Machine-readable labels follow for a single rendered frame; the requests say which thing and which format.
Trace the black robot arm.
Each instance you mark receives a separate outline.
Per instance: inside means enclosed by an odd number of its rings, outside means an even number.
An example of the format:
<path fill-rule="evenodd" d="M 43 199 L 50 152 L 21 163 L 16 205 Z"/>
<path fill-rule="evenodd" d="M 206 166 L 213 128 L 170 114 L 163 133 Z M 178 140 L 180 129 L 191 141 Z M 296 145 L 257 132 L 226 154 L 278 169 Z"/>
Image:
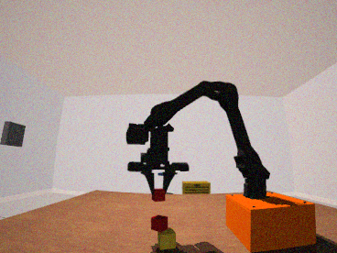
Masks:
<path fill-rule="evenodd" d="M 237 145 L 237 156 L 234 156 L 234 161 L 236 168 L 245 178 L 243 196 L 252 200 L 269 198 L 266 196 L 266 180 L 269 179 L 270 172 L 262 165 L 259 155 L 250 144 L 245 122 L 238 108 L 237 87 L 229 82 L 201 81 L 175 99 L 153 106 L 144 124 L 129 124 L 126 132 L 127 145 L 145 145 L 148 141 L 148 132 L 150 132 L 150 145 L 168 145 L 169 132 L 173 132 L 174 127 L 170 123 L 164 125 L 179 110 L 202 96 L 217 101 L 228 116 Z"/>

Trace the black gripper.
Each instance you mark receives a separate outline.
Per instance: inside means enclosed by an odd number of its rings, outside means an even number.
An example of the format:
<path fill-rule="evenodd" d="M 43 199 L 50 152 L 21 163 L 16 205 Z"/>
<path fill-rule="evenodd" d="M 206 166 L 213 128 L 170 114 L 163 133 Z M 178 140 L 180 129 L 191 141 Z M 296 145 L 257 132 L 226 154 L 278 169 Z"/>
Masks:
<path fill-rule="evenodd" d="M 174 178 L 176 171 L 189 171 L 190 165 L 188 162 L 175 162 L 169 164 L 168 161 L 168 145 L 166 144 L 151 144 L 149 149 L 149 161 L 148 164 L 144 164 L 143 161 L 130 161 L 127 164 L 128 171 L 141 172 L 147 178 L 148 185 L 150 187 L 151 194 L 155 193 L 154 173 L 152 170 L 165 170 L 163 171 L 163 188 L 166 191 L 169 187 L 171 180 Z M 157 166 L 153 166 L 157 164 Z M 160 166 L 163 164 L 165 166 Z"/>

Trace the yellow cube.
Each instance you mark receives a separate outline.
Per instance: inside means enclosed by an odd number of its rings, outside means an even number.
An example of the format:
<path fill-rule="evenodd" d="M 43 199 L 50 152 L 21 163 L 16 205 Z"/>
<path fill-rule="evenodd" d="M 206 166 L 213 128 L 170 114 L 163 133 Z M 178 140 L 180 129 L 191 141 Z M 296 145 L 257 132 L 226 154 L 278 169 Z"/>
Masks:
<path fill-rule="evenodd" d="M 163 232 L 158 232 L 158 246 L 160 250 L 176 248 L 176 234 L 172 227 Z"/>

